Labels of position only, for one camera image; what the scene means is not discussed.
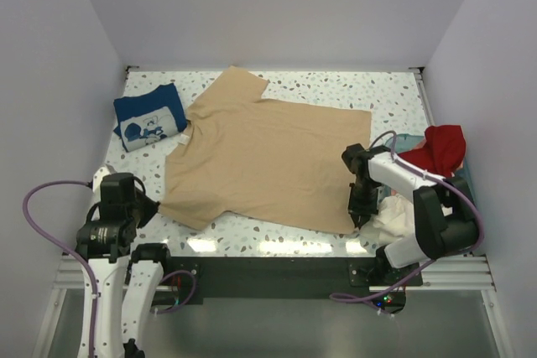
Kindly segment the beige t-shirt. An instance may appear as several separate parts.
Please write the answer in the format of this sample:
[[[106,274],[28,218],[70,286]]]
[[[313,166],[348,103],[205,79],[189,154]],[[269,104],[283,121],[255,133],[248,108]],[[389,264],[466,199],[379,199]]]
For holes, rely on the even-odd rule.
[[[189,139],[166,157],[160,213],[195,230],[232,212],[352,233],[341,154],[369,143],[371,113],[269,99],[267,85],[230,67],[188,107]]]

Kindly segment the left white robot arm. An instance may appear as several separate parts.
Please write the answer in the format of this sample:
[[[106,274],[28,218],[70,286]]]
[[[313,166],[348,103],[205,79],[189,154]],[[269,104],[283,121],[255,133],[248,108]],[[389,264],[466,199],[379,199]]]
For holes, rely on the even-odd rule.
[[[134,246],[159,209],[141,179],[108,164],[94,174],[98,201],[76,234],[84,278],[80,357],[143,357],[142,336],[158,284],[174,274],[162,243]]]

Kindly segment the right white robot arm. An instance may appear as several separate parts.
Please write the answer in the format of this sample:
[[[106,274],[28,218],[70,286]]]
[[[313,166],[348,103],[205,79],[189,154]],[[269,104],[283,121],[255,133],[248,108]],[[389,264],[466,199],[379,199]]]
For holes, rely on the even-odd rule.
[[[463,178],[431,174],[404,161],[385,146],[353,144],[341,155],[355,175],[347,211],[361,230],[380,215],[379,188],[388,186],[412,207],[410,233],[375,252],[357,275],[367,285],[391,285],[421,262],[467,252],[482,241],[482,226],[469,186]]]

